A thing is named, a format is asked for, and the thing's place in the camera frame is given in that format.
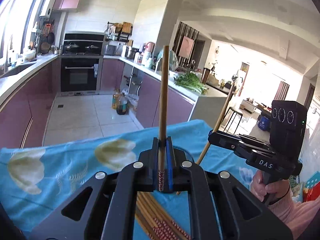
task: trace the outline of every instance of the white countertop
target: white countertop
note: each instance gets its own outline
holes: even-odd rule
[[[39,56],[37,61],[33,65],[21,71],[20,73],[13,76],[0,78],[0,105],[19,85],[25,82],[25,80],[27,80],[39,69],[55,60],[57,57],[58,55],[53,54],[47,56]]]
[[[120,56],[103,56],[103,58],[105,59],[119,59],[121,61],[123,61],[124,63],[127,63],[135,68],[137,68],[138,70],[143,71],[144,73],[154,77],[157,80],[161,81],[161,71],[153,71],[151,69],[145,68],[143,65],[134,63],[133,60],[129,60],[127,58],[123,58]],[[192,101],[196,102],[198,100],[198,97],[227,97],[226,94],[222,93],[221,91],[218,91],[210,86],[206,85],[206,88],[208,88],[208,91],[205,95],[201,95],[197,92],[193,92],[189,89],[177,86],[174,83],[174,79],[172,77],[169,77],[168,80],[168,85],[169,87],[177,90],[178,92],[180,92],[181,94],[185,95],[186,97],[190,98]]]

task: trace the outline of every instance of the toaster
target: toaster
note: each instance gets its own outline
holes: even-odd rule
[[[116,46],[114,45],[106,45],[103,51],[103,55],[113,56],[116,54]]]

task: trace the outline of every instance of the green vegetable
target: green vegetable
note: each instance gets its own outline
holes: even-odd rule
[[[174,83],[177,86],[190,89],[192,91],[198,92],[199,94],[205,94],[207,92],[207,88],[204,86],[204,84],[200,82],[196,74],[191,72],[175,77]]]

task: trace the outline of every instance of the chair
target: chair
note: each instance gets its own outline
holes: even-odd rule
[[[239,115],[240,115],[240,120],[239,120],[239,123],[238,123],[238,125],[237,125],[237,128],[235,129],[235,131],[234,131],[234,133],[233,133],[233,134],[235,134],[235,133],[236,133],[236,130],[238,129],[238,126],[239,126],[239,124],[240,124],[240,122],[241,122],[243,113],[241,112],[240,109],[236,109],[236,108],[234,108],[234,107],[231,106],[231,107],[229,107],[228,111],[226,112],[225,116],[223,117],[223,120],[225,119],[225,117],[226,117],[227,114],[229,113],[229,110],[233,111],[233,113],[232,113],[231,118],[229,119],[227,125],[225,126],[224,130],[228,127],[228,124],[230,123],[230,121],[231,121],[231,119],[232,119],[232,117],[233,117],[233,114],[235,114],[235,117],[233,118],[233,120],[232,120],[229,128],[227,129],[227,133],[228,133],[228,131],[229,131],[229,129],[230,129],[233,121],[235,120],[235,118],[236,118],[236,116],[237,116],[237,114],[239,114]]]

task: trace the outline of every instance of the faucet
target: faucet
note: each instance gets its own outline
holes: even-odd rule
[[[12,49],[12,37],[13,37],[13,34],[10,35],[8,46],[7,46],[7,52],[6,52],[5,62],[4,62],[4,73],[8,71],[8,54],[9,54],[9,50]]]

